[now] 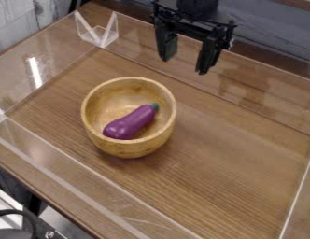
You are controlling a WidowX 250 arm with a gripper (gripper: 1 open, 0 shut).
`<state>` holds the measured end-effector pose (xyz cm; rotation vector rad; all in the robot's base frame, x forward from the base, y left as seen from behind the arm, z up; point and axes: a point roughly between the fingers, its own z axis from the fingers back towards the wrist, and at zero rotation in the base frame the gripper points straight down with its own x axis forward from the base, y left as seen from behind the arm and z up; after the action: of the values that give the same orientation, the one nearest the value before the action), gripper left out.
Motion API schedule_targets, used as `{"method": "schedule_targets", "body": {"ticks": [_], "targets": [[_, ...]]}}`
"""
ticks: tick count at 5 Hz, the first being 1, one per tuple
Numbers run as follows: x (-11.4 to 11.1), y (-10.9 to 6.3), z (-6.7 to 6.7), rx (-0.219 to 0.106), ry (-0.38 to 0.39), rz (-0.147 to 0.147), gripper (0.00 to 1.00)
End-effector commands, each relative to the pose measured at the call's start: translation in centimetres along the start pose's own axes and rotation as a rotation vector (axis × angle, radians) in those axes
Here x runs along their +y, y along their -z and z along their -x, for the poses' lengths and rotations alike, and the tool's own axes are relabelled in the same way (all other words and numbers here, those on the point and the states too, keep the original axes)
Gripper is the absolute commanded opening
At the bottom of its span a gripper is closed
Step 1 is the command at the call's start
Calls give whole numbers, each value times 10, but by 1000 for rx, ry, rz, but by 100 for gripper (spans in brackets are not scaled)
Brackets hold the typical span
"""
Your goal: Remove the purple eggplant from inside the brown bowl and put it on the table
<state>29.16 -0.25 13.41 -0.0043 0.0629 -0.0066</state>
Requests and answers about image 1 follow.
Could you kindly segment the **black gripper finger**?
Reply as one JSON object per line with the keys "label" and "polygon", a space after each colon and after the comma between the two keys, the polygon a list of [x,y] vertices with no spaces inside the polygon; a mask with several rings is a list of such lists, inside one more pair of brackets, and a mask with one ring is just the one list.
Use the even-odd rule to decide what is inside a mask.
{"label": "black gripper finger", "polygon": [[162,60],[167,62],[178,52],[178,33],[175,27],[159,19],[155,20],[155,38]]}
{"label": "black gripper finger", "polygon": [[195,71],[205,75],[210,68],[215,66],[222,53],[222,43],[217,36],[210,35],[203,40],[202,50],[197,61]]}

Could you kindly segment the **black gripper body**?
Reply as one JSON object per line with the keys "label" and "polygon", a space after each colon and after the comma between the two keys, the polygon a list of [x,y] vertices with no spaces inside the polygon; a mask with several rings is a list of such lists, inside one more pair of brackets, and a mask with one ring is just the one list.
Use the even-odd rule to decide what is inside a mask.
{"label": "black gripper body", "polygon": [[218,47],[230,49],[235,20],[219,10],[219,0],[154,0],[153,22],[162,22],[178,34],[202,40],[218,38]]}

